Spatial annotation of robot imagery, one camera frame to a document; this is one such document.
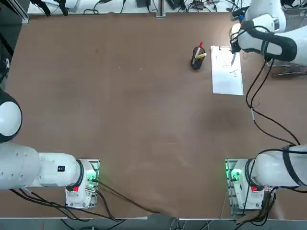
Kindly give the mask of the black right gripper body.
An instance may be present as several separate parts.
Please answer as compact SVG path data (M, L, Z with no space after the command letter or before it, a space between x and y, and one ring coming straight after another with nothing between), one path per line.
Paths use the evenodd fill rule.
M230 45L231 45L231 52L232 53L238 53L240 52L240 46L238 43L238 39L235 38L233 40L230 41Z

